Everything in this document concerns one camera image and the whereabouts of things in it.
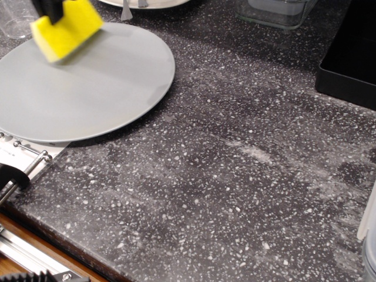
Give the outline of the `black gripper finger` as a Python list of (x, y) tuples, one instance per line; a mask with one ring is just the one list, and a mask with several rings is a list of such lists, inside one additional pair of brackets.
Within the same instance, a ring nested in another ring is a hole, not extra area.
[(31, 0), (40, 17), (47, 16), (52, 25), (63, 17), (63, 0)]

